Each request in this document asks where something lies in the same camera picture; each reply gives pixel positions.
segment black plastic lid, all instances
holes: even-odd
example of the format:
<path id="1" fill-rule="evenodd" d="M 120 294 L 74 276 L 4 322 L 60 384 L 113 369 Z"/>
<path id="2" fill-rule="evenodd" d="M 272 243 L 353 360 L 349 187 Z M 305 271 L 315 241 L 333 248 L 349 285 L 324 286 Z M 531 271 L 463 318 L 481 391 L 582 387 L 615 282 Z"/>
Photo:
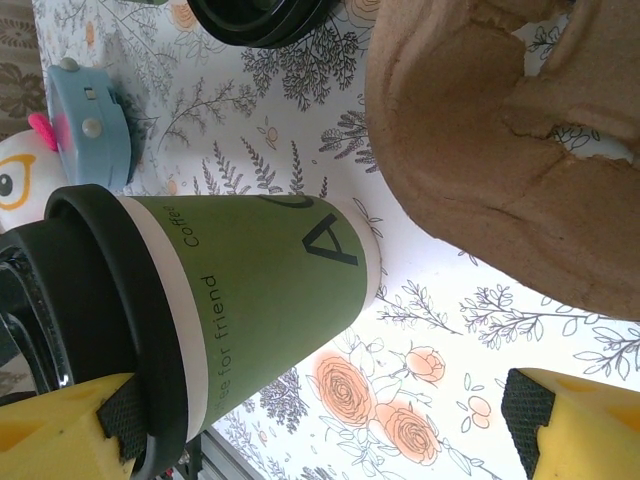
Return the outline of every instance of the black plastic lid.
<path id="1" fill-rule="evenodd" d="M 135 372 L 148 434 L 134 478 L 177 462 L 188 404 L 173 318 L 137 227 L 109 191 L 61 188 L 45 220 L 1 235 L 0 292 L 2 319 L 43 377 L 39 390 L 65 386 L 64 375 L 71 385 Z"/>
<path id="2" fill-rule="evenodd" d="M 228 45 L 280 48 L 324 21 L 337 0 L 188 0 L 205 30 Z"/>

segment rose drawing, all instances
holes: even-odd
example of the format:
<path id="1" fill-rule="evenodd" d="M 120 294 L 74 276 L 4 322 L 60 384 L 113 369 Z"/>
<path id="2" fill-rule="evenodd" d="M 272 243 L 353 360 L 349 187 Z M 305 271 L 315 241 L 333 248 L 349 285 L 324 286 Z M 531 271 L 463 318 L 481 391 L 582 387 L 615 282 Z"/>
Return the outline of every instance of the rose drawing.
<path id="1" fill-rule="evenodd" d="M 171 0 L 169 13 L 171 23 L 180 32 L 193 32 L 198 28 L 198 20 L 186 0 Z"/>
<path id="2" fill-rule="evenodd" d="M 345 0 L 349 21 L 355 26 L 370 26 L 376 21 L 380 0 Z"/>
<path id="3" fill-rule="evenodd" d="M 380 437 L 382 430 L 386 439 L 412 462 L 428 466 L 436 461 L 442 450 L 440 442 L 426 417 L 415 412 L 411 404 L 378 405 L 376 417 L 370 425 L 374 432 L 378 431 L 376 436 Z"/>
<path id="4" fill-rule="evenodd" d="M 345 425 L 362 427 L 375 415 L 376 400 L 368 380 L 344 358 L 325 358 L 315 380 L 323 405 Z"/>
<path id="5" fill-rule="evenodd" d="M 416 347 L 406 356 L 407 369 L 415 378 L 435 383 L 444 377 L 445 363 L 432 347 Z"/>

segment paper cup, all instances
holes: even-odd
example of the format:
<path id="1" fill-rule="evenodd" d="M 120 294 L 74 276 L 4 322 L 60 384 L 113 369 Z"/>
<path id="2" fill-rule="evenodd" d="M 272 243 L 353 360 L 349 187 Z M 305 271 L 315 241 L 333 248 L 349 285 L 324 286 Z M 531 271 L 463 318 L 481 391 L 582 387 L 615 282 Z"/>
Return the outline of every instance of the paper cup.
<path id="1" fill-rule="evenodd" d="M 193 438 L 349 326 L 375 297 L 364 219 L 319 198 L 120 198 L 153 258 Z"/>

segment blue plastic toy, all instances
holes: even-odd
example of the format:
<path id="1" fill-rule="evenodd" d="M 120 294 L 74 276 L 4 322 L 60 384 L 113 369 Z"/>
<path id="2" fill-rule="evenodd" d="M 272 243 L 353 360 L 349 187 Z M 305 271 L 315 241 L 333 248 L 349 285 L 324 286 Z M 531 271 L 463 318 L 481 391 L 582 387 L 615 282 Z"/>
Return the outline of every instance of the blue plastic toy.
<path id="1" fill-rule="evenodd" d="M 133 170 L 131 138 L 107 72 L 63 58 L 47 73 L 49 116 L 69 182 L 124 188 Z"/>

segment floral tablecloth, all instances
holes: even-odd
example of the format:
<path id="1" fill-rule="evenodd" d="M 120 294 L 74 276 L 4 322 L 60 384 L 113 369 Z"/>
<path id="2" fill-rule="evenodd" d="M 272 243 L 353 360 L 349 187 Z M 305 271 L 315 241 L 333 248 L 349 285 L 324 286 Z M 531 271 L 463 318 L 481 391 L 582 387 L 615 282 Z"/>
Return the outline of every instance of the floral tablecloth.
<path id="1" fill-rule="evenodd" d="M 377 7 L 347 0 L 311 36 L 267 51 L 217 42 L 185 0 L 34 0 L 44 67 L 71 56 L 117 83 L 139 158 L 126 194 L 320 195 L 350 202 L 378 237 L 373 307 L 215 425 L 265 478 L 523 479 L 500 415 L 508 369 L 640 390 L 640 325 L 537 294 L 403 214 L 364 123 Z M 565 22 L 519 32 L 530 71 Z M 557 138 L 606 144 L 580 129 Z"/>

